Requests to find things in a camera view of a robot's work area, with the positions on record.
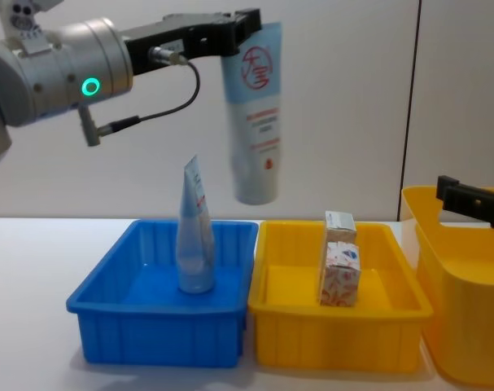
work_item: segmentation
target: black cable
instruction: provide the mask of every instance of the black cable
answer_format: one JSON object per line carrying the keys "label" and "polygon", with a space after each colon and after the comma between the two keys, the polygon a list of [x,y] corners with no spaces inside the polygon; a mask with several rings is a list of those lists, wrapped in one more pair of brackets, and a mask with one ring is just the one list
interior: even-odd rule
{"label": "black cable", "polygon": [[111,122],[110,124],[107,124],[106,126],[100,128],[101,130],[103,130],[102,135],[120,132],[121,130],[127,129],[130,126],[137,125],[140,122],[154,120],[155,118],[160,118],[161,116],[168,116],[169,114],[173,114],[175,112],[179,112],[180,110],[183,110],[184,108],[188,108],[198,97],[201,81],[196,66],[192,64],[190,61],[187,62],[187,65],[195,73],[195,79],[196,79],[195,92],[192,94],[189,100],[187,100],[185,103],[181,104],[180,106],[177,106],[176,108],[171,108],[170,110],[166,110],[164,112],[157,112],[156,114],[150,114],[149,116],[130,116],[123,120]]}

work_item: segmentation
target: toothpaste tube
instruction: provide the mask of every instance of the toothpaste tube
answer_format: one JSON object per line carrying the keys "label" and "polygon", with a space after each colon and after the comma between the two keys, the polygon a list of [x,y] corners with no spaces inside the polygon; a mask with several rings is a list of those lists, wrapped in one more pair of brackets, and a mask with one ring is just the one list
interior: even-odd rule
{"label": "toothpaste tube", "polygon": [[183,292],[203,293],[214,286],[214,235],[197,156],[185,167],[176,263]]}
{"label": "toothpaste tube", "polygon": [[278,196],[281,159],[281,24],[264,24],[221,60],[236,199],[267,204]]}

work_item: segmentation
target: table surface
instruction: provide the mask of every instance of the table surface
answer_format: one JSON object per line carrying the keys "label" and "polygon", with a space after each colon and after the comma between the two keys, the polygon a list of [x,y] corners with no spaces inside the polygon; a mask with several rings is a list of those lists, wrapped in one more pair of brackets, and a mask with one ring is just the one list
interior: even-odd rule
{"label": "table surface", "polygon": [[[422,346],[408,375],[285,371],[256,364],[251,319],[235,369],[93,366],[68,296],[132,220],[0,218],[0,390],[454,390]],[[401,241],[401,223],[387,223]]]}

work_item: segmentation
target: yellow basket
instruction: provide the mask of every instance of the yellow basket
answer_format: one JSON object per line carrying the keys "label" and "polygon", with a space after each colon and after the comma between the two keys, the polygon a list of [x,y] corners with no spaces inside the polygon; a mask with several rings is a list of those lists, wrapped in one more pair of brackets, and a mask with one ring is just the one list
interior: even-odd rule
{"label": "yellow basket", "polygon": [[494,230],[441,225],[435,194],[435,187],[403,191],[417,222],[418,280],[435,312],[424,339],[446,376],[494,386]]}
{"label": "yellow basket", "polygon": [[256,357],[275,367],[414,371],[432,310],[390,228],[357,224],[361,281],[354,308],[320,306],[320,222],[265,222],[248,306]]}

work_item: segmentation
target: blue bin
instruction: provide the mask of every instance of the blue bin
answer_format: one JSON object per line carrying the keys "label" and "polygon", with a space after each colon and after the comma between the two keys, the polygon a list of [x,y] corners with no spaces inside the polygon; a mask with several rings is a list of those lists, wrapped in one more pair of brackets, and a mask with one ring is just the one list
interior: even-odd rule
{"label": "blue bin", "polygon": [[92,363],[234,367],[243,329],[258,226],[213,222],[216,285],[177,287],[177,223],[131,224],[68,298]]}

